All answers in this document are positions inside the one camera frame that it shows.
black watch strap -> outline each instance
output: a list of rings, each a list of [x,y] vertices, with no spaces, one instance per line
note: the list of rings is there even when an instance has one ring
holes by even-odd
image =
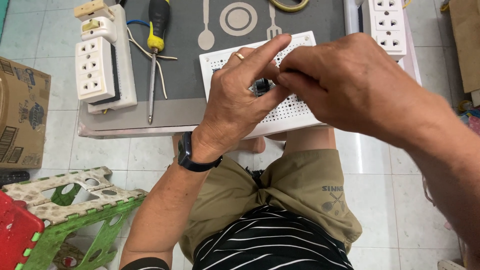
[[[210,163],[197,163],[191,160],[192,157],[192,133],[185,132],[178,144],[178,164],[192,172],[206,172],[216,168],[222,162],[223,156]]]

brown cardboard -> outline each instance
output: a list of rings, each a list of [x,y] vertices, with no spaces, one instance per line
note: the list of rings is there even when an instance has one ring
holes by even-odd
[[[0,57],[0,168],[41,168],[51,76]]]
[[[480,89],[480,0],[450,0],[450,16],[465,93]]]

striped shirt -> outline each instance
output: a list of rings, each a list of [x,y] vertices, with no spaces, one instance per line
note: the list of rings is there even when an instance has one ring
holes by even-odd
[[[206,238],[193,255],[193,270],[353,269],[342,242],[313,221],[268,205],[252,209]],[[140,260],[122,270],[168,270],[160,259]]]

blue wire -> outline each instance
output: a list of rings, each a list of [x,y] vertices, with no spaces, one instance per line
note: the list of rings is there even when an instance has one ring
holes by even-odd
[[[150,27],[150,24],[148,24],[146,21],[142,21],[142,20],[129,20],[129,21],[127,21],[127,24],[131,24],[131,23],[141,23],[141,24],[144,24],[144,25]]]

barcode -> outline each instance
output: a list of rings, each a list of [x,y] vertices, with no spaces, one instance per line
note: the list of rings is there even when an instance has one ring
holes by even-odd
[[[10,149],[10,146],[12,145],[13,137],[15,136],[15,133],[17,132],[17,128],[7,126],[3,130],[3,133],[0,137],[0,162],[3,162],[3,159],[5,158],[5,155],[8,152],[8,149]]]
[[[15,147],[13,149],[12,155],[8,159],[8,163],[18,163],[18,160],[20,159],[20,156],[22,155],[22,152],[24,151],[23,147]]]
[[[12,65],[10,65],[10,62],[0,59],[0,64],[1,64],[1,68],[3,69],[3,72],[13,76],[13,69],[12,69]]]

